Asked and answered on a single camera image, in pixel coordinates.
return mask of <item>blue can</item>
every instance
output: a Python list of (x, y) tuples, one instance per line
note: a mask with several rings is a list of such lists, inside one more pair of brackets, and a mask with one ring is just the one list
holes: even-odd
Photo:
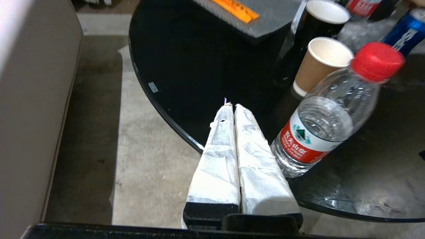
[(413, 9), (406, 13), (382, 40), (404, 56), (425, 39), (425, 9)]

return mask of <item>gray floor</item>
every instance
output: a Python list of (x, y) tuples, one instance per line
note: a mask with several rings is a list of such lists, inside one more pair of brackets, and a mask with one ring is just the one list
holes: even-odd
[[(130, 15), (80, 14), (85, 37), (46, 221), (178, 228), (200, 155), (143, 93), (127, 43)], [(422, 238), (425, 226), (302, 210), (306, 233)]]

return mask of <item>small sticker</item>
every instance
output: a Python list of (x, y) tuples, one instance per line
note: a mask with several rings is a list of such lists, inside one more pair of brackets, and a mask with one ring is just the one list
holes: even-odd
[(148, 85), (149, 85), (149, 87), (150, 87), (150, 89), (152, 90), (153, 93), (158, 92), (158, 88), (156, 87), (155, 83), (149, 82)]

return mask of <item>white cloth wrapping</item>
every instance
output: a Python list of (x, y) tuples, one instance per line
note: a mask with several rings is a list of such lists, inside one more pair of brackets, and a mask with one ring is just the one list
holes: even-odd
[(240, 104), (235, 111), (241, 212), (253, 215), (300, 213), (267, 140), (252, 112)]
[(233, 106), (222, 106), (210, 124), (211, 131), (189, 187), (187, 202), (239, 205)]

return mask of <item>black cup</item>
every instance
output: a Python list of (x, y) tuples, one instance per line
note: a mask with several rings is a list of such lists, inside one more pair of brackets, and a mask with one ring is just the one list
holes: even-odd
[(310, 0), (301, 15), (292, 47), (283, 56), (276, 70), (275, 80), (278, 84), (283, 87), (292, 84), (313, 38), (335, 38), (349, 18), (350, 13), (338, 3)]

